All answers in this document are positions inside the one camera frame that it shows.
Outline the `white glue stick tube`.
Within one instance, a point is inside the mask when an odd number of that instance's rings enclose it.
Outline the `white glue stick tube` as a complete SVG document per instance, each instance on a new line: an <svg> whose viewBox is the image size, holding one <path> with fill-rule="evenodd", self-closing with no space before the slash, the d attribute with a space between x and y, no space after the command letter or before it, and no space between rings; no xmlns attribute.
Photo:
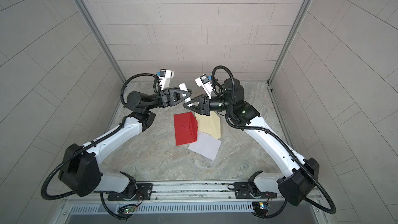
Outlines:
<svg viewBox="0 0 398 224"><path fill-rule="evenodd" d="M189 90L188 90L188 88L187 88L187 86L186 86L185 83L180 84L180 85L179 85L179 89L182 90L182 91L184 91L184 92L187 92L188 95L191 94L191 93L189 92ZM190 97L190 96L187 96L187 94L184 94L184 93L183 93L182 96L184 97L184 102L185 102L185 103L188 103L188 102L191 101L191 97Z"/></svg>

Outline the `red envelope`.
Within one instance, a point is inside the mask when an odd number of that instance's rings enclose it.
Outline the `red envelope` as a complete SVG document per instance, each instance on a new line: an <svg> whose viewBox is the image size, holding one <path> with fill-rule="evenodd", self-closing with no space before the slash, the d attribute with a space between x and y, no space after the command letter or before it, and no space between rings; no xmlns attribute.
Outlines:
<svg viewBox="0 0 398 224"><path fill-rule="evenodd" d="M176 146L197 141L198 122L191 112L174 115L174 128Z"/></svg>

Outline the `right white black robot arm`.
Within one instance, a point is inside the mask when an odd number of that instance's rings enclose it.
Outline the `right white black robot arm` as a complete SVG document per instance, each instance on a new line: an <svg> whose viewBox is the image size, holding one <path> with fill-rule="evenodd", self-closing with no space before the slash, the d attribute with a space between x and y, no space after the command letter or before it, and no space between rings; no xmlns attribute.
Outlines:
<svg viewBox="0 0 398 224"><path fill-rule="evenodd" d="M219 84L212 77L203 75L195 80L205 94L186 100L184 107L200 115L225 112L227 124L245 131L270 155L282 174L269 178L263 172L249 179L249 189L255 197L267 191L280 193L286 203L298 206L302 201L329 213L336 213L336 206L318 181L319 163L292 149L265 122L252 105L244 99L244 89L236 78L228 78Z"/></svg>

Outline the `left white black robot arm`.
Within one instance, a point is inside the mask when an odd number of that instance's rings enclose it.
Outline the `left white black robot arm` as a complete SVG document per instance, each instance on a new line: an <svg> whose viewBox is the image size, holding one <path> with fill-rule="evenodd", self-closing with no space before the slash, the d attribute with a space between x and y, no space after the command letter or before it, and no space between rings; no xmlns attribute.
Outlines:
<svg viewBox="0 0 398 224"><path fill-rule="evenodd" d="M81 146L73 144L64 154L63 161L48 175L41 187L41 197L45 200L58 200L74 194L80 197L92 192L116 194L120 199L130 200L136 196L137 186L134 177L124 173L102 173L99 165L113 151L129 139L146 131L156 114L153 108L175 106L190 97L192 90L169 88L159 94L147 95L132 91L123 106L131 114L123 117L119 125L101 137ZM50 181L59 176L70 192L51 196L47 193Z"/></svg>

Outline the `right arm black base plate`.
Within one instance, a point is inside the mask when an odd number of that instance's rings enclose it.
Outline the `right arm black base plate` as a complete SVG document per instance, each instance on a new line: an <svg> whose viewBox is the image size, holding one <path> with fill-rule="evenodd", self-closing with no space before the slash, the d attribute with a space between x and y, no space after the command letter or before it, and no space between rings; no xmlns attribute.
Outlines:
<svg viewBox="0 0 398 224"><path fill-rule="evenodd" d="M228 185L228 189L235 193L236 199L276 199L277 193L261 192L254 183L235 182Z"/></svg>

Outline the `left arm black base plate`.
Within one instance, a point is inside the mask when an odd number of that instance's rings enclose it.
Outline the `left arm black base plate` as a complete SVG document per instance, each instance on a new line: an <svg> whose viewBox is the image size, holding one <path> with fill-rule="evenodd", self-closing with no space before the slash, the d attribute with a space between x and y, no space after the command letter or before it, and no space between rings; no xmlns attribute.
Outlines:
<svg viewBox="0 0 398 224"><path fill-rule="evenodd" d="M146 201L150 200L153 184L135 183L130 184L121 192L107 192L108 201Z"/></svg>

